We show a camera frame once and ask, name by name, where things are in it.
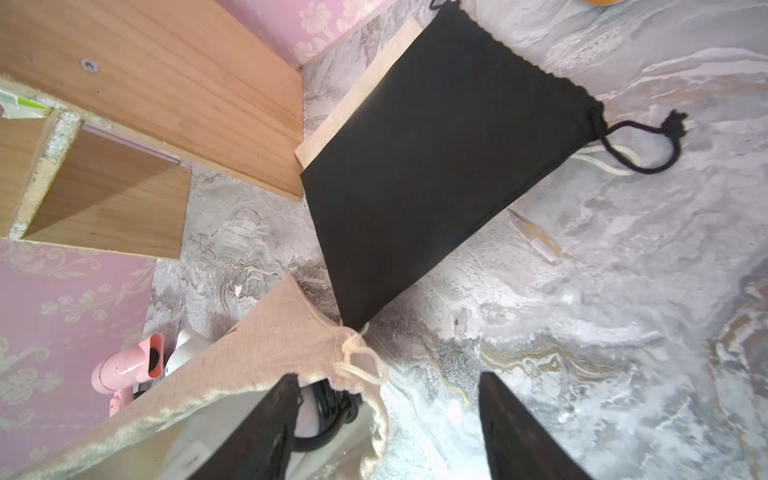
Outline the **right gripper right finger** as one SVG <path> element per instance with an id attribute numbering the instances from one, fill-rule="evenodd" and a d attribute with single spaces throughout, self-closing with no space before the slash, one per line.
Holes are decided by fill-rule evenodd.
<path id="1" fill-rule="evenodd" d="M 479 414 L 493 479 L 590 479 L 493 372 L 480 376 Z"/>

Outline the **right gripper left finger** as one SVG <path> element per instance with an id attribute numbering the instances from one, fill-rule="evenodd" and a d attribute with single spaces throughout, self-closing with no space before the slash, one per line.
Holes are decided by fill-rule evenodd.
<path id="1" fill-rule="evenodd" d="M 284 375 L 192 480 L 283 479 L 294 444 L 298 376 Z"/>

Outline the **beige linen drawstring bag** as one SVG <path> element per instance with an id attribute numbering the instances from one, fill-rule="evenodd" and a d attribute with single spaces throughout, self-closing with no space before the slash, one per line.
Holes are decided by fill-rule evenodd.
<path id="1" fill-rule="evenodd" d="M 388 371 L 356 330 L 327 318 L 284 278 L 226 335 L 120 413 L 26 472 L 29 479 L 179 479 L 210 458 L 278 381 L 327 381 L 362 398 L 358 419 L 300 455 L 291 479 L 369 479 L 387 451 Z"/>

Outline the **black drawstring pouch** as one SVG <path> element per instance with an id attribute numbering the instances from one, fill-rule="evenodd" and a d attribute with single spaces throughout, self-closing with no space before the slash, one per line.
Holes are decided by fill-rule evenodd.
<path id="1" fill-rule="evenodd" d="M 362 328 L 591 142 L 603 104 L 479 26 L 435 16 L 316 158 L 305 197 L 343 324 Z"/>

